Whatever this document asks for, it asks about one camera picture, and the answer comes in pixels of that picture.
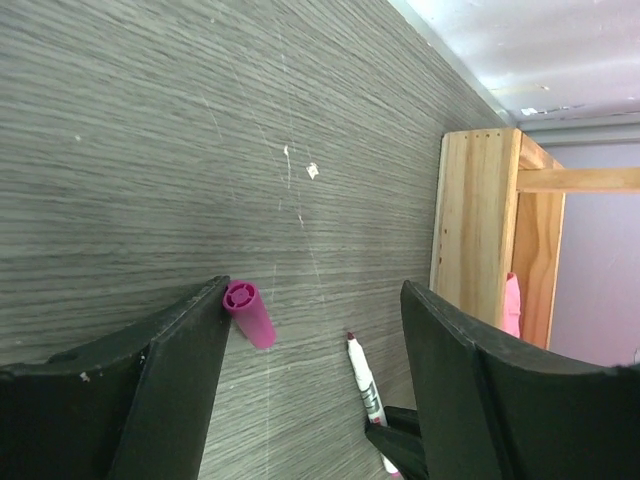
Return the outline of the magenta capped white marker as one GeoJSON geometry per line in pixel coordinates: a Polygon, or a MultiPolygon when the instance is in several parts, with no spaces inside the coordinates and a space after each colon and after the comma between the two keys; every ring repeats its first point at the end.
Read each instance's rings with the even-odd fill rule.
{"type": "Polygon", "coordinates": [[[388,422],[373,373],[363,347],[352,332],[347,333],[347,352],[369,422],[386,427],[388,422]]]}

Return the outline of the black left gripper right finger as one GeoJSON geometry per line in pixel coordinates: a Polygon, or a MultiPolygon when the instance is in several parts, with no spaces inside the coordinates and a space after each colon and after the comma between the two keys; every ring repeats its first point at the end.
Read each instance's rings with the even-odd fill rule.
{"type": "Polygon", "coordinates": [[[635,479],[639,370],[528,344],[406,282],[401,317],[434,479],[635,479]]]}

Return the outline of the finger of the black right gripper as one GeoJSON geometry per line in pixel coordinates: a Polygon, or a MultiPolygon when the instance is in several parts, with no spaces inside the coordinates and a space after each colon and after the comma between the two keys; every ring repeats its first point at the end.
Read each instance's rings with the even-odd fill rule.
{"type": "Polygon", "coordinates": [[[416,410],[386,406],[387,426],[370,423],[365,427],[369,442],[383,454],[404,479],[428,478],[416,410]]]}

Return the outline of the magenta pen cap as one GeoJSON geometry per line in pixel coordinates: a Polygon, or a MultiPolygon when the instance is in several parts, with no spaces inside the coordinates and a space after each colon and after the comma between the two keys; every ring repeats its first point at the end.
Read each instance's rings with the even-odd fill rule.
{"type": "Polygon", "coordinates": [[[222,304],[255,348],[265,350],[275,344],[276,331],[256,285],[232,280],[222,304]]]}

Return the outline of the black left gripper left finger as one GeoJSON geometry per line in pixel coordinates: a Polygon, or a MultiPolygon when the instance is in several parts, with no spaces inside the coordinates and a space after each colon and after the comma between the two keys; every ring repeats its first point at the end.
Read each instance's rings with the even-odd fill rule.
{"type": "Polygon", "coordinates": [[[228,278],[43,363],[1,369],[5,479],[194,479],[230,330],[228,278]]]}

